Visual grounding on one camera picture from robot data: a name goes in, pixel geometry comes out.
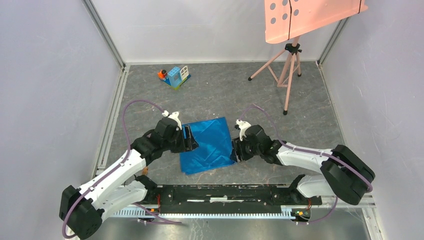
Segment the blue cloth napkin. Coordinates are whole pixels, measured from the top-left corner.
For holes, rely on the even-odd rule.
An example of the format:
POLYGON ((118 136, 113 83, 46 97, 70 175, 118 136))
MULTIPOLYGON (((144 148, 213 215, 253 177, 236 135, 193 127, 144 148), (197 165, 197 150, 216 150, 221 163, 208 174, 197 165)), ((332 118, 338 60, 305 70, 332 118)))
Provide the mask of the blue cloth napkin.
POLYGON ((198 147, 179 154, 181 171, 186 175, 227 167, 235 162, 230 159, 233 146, 227 120, 224 116, 186 123, 198 147))

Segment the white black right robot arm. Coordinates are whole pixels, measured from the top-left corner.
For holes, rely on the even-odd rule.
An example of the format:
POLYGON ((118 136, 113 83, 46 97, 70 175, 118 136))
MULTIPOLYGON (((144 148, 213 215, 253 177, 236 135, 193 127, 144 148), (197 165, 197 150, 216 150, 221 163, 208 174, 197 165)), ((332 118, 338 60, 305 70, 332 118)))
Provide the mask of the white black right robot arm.
POLYGON ((238 121, 234 127, 239 135, 231 141, 231 160, 243 162, 259 156, 268 164, 294 166, 317 173, 315 176, 300 175, 292 182, 288 196, 295 204, 334 194, 347 204, 358 205, 363 196, 373 190, 376 174, 345 145, 327 149, 302 147, 271 139, 258 124, 238 121))

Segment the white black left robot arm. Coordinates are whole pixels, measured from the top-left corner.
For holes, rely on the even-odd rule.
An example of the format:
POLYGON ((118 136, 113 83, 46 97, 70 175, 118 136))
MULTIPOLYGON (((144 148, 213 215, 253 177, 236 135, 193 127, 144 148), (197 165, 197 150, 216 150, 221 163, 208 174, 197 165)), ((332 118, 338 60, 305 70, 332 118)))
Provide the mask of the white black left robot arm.
POLYGON ((64 238, 86 240, 113 213, 140 201, 153 203, 157 198, 154 187, 139 180, 122 189, 119 186, 163 152, 191 152, 198 146, 189 125, 182 126, 177 118, 163 117, 100 175, 80 187, 69 185, 62 191, 59 218, 63 220, 64 238))

